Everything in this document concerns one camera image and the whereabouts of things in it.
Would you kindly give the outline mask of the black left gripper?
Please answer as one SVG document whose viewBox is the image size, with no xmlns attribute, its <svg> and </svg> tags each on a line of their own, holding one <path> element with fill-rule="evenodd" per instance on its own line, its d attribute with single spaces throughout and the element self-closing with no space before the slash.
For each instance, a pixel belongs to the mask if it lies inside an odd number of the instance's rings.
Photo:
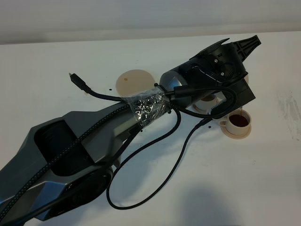
<svg viewBox="0 0 301 226">
<path fill-rule="evenodd" d="M 257 35 L 225 44 L 221 40 L 200 51 L 178 67 L 178 73 L 188 84 L 229 85 L 244 77 L 245 59 L 261 42 Z"/>
</svg>

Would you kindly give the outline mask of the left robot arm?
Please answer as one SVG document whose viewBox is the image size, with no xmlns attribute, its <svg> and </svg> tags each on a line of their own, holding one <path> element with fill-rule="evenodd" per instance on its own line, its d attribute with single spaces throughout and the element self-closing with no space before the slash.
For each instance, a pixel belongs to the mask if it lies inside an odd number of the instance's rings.
<svg viewBox="0 0 301 226">
<path fill-rule="evenodd" d="M 0 172 L 0 223 L 22 226 L 85 205 L 107 193 L 125 164 L 120 159 L 139 132 L 166 113 L 200 118 L 196 128 L 254 100 L 243 62 L 261 44 L 257 36 L 223 39 L 164 73 L 150 90 L 129 97 L 95 93 L 78 75 L 71 81 L 114 105 L 69 112 L 32 127 Z"/>
</svg>

